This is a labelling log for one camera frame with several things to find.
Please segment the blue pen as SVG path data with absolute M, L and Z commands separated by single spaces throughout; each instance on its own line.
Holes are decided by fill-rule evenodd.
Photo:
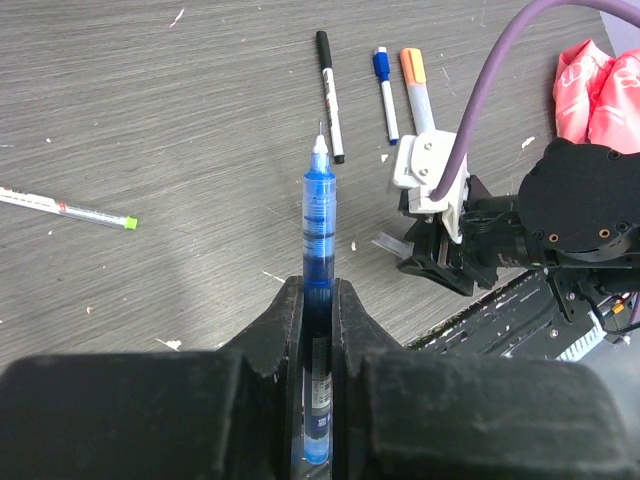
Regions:
M 303 456 L 314 466 L 330 456 L 331 323 L 334 286 L 336 177 L 323 128 L 303 178 Z

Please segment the clear pen cap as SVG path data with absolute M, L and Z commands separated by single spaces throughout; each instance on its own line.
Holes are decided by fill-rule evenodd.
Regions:
M 413 251 L 412 244 L 398 240 L 384 232 L 380 232 L 372 240 L 372 243 L 400 259 L 409 258 Z

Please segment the white pen black tip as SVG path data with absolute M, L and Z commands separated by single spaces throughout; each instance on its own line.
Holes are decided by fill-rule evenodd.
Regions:
M 386 116 L 389 143 L 391 145 L 396 145 L 399 140 L 399 130 L 398 130 L 391 82 L 389 80 L 384 80 L 380 83 L 380 87 L 381 87 L 382 99 L 383 99 L 385 116 Z

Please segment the black white marker pen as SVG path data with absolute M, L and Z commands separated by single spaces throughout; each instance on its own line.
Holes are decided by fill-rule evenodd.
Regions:
M 345 162 L 345 152 L 340 127 L 337 92 L 328 35 L 325 31 L 319 30 L 316 32 L 315 40 L 320 72 L 324 84 L 325 102 L 330 124 L 329 129 L 334 161 L 336 164 L 343 164 Z

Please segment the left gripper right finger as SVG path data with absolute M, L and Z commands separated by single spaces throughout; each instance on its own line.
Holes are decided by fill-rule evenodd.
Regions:
M 333 300 L 336 479 L 628 479 L 610 390 L 575 363 L 403 348 L 352 284 Z

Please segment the blue silver pen cap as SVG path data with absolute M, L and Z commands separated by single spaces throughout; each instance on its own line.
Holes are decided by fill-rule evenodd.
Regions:
M 391 66 L 387 49 L 378 47 L 374 50 L 372 56 L 374 73 L 380 83 L 390 80 Z

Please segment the orange highlighter cap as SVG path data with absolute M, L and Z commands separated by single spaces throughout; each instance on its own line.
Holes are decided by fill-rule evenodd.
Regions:
M 407 86 L 425 86 L 427 79 L 422 52 L 417 48 L 404 48 L 399 57 L 405 84 Z

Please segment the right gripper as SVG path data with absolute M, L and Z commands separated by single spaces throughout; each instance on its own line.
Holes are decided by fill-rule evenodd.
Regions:
M 468 198 L 458 224 L 462 240 L 454 242 L 442 214 L 413 214 L 415 223 L 404 236 L 412 252 L 397 265 L 401 273 L 425 278 L 461 296 L 471 296 L 475 288 L 490 290 L 498 280 L 489 249 L 497 242 L 499 199 L 475 175 L 466 187 Z

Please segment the white pen green tip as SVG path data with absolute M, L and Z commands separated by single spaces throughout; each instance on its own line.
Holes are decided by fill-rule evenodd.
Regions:
M 1 201 L 16 206 L 124 230 L 135 230 L 138 225 L 138 220 L 131 216 L 105 213 L 95 209 L 72 205 L 63 200 L 26 193 L 8 187 L 1 188 Z

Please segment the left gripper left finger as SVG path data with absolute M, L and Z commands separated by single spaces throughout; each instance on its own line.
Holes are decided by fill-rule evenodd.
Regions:
M 223 347 L 37 355 L 1 376 L 5 479 L 287 479 L 301 426 L 302 281 Z

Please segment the translucent highlighter body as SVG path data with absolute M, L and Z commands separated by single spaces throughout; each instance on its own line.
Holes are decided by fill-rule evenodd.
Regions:
M 436 130 L 428 90 L 425 84 L 408 84 L 407 93 L 416 133 Z

